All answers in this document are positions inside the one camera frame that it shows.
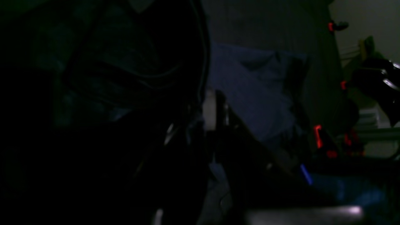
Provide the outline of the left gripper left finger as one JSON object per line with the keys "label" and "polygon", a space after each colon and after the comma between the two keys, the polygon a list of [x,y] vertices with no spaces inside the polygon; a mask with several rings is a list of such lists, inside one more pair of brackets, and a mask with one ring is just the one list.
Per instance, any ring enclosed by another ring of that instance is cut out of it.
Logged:
{"label": "left gripper left finger", "polygon": [[95,225],[198,222],[206,193],[201,113],[167,105],[94,127],[105,169]]}

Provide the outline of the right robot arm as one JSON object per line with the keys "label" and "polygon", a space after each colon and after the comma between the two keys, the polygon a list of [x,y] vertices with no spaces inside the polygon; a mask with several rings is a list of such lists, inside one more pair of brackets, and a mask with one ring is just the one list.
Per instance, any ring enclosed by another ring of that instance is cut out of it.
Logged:
{"label": "right robot arm", "polygon": [[394,127],[400,118],[400,66],[388,59],[369,57],[352,72],[342,89],[357,88],[377,101]]}

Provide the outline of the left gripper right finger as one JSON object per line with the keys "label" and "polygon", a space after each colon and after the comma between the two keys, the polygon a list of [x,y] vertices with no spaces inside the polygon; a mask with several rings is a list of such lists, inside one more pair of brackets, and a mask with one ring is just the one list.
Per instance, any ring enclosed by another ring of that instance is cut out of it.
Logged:
{"label": "left gripper right finger", "polygon": [[220,201],[223,208],[294,208],[297,205],[295,179],[281,153],[258,141],[246,124],[227,104],[225,96],[206,90],[203,104],[210,169],[216,178],[224,176],[229,188]]}

